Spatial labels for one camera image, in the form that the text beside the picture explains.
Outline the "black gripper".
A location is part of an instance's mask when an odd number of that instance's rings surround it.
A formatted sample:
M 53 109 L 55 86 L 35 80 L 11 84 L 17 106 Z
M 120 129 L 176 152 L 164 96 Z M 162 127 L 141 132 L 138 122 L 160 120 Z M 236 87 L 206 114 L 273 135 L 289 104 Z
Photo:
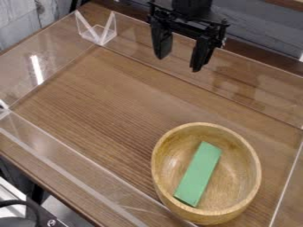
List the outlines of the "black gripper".
M 198 72 L 208 63 L 213 48 L 224 46 L 226 18 L 212 11 L 213 0 L 149 0 L 148 23 L 157 59 L 172 51 L 172 34 L 196 39 L 189 68 Z

